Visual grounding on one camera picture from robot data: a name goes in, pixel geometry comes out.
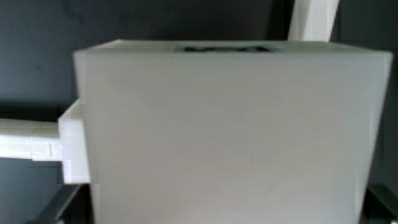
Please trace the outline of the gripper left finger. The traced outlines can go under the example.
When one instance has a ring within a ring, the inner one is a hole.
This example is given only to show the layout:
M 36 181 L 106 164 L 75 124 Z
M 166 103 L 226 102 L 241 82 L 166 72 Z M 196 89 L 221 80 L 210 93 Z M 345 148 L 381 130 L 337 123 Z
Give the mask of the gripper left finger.
M 82 189 L 81 185 L 65 185 L 40 213 L 40 216 L 26 224 L 58 224 L 72 201 Z

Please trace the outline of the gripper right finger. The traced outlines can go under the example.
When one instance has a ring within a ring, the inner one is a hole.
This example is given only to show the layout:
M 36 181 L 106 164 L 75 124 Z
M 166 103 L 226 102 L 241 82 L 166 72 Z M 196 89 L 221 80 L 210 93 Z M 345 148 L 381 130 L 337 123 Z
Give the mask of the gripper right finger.
M 367 220 L 398 224 L 398 196 L 385 184 L 369 185 L 363 214 Z

